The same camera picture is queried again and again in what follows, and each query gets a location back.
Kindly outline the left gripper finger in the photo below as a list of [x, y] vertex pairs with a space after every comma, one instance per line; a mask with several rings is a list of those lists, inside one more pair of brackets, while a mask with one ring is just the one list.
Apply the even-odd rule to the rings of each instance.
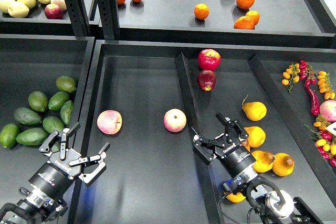
[[[73, 125], [72, 128], [64, 128], [61, 132], [58, 131], [53, 131], [52, 133], [50, 133], [50, 135], [46, 138], [48, 140], [53, 140], [55, 138], [58, 138], [60, 141], [60, 151], [59, 151], [59, 158], [61, 160], [65, 160], [66, 159], [66, 149], [68, 148], [68, 142], [69, 142], [69, 138], [72, 137], [80, 128], [80, 123], [77, 122]], [[46, 155], [51, 157], [52, 152], [49, 151], [45, 151], [44, 147], [41, 145], [39, 147], [39, 151]]]
[[[86, 186], [91, 186], [107, 169], [105, 158], [107, 156], [106, 152], [109, 148], [110, 143], [106, 142], [97, 155], [79, 157], [78, 159], [70, 161], [69, 166], [71, 168], [80, 167], [80, 172], [76, 175], [76, 178], [79, 178]], [[85, 173], [85, 168], [90, 166], [95, 166], [94, 170], [89, 173]]]

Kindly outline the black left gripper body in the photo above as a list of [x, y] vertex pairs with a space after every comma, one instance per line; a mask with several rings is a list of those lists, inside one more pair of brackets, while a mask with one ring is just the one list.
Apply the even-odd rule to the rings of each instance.
[[67, 149], [65, 160], [61, 160], [59, 153], [52, 153], [49, 160], [28, 180], [48, 197], [62, 197], [81, 174], [79, 165], [69, 165], [71, 161], [80, 158], [81, 154], [72, 148]]

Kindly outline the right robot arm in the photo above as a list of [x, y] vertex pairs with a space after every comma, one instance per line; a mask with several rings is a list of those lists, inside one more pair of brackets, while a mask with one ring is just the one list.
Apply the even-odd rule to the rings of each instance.
[[258, 174], [254, 169], [257, 160], [245, 144], [248, 133], [237, 120], [216, 113], [216, 118], [224, 127], [224, 132], [214, 139], [207, 139], [198, 133], [194, 135], [194, 148], [205, 164], [219, 160], [229, 174], [223, 183], [223, 199], [229, 195], [241, 194], [262, 223], [321, 223], [322, 221], [300, 198], [292, 198], [273, 182]]

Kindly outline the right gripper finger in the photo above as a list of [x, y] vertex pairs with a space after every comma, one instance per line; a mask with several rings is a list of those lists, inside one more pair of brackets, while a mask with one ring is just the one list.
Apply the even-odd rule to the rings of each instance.
[[219, 112], [216, 113], [216, 118], [224, 126], [224, 135], [218, 138], [224, 139], [227, 144], [235, 143], [236, 145], [242, 145], [241, 141], [247, 140], [248, 134], [238, 120], [231, 120]]
[[203, 138], [197, 133], [194, 126], [191, 127], [191, 130], [194, 132], [193, 145], [195, 153], [205, 165], [209, 165], [217, 156], [207, 143], [202, 142]]

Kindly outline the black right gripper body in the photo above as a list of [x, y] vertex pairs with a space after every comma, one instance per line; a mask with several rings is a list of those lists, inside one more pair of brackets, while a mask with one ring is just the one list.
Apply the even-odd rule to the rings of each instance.
[[221, 134], [214, 141], [214, 153], [230, 176], [237, 176], [247, 167], [255, 164], [256, 159], [238, 138]]

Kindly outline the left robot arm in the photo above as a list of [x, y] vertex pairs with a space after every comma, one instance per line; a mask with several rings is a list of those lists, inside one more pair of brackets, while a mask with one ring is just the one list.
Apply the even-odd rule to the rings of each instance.
[[77, 180], [90, 186], [106, 170], [104, 160], [110, 143], [89, 157], [68, 147], [69, 138], [79, 128], [80, 123], [76, 123], [70, 129], [55, 130], [44, 140], [39, 151], [48, 161], [29, 179], [31, 191], [19, 189], [24, 199], [2, 206], [1, 223], [44, 223], [63, 216], [67, 211], [63, 196], [70, 186]]

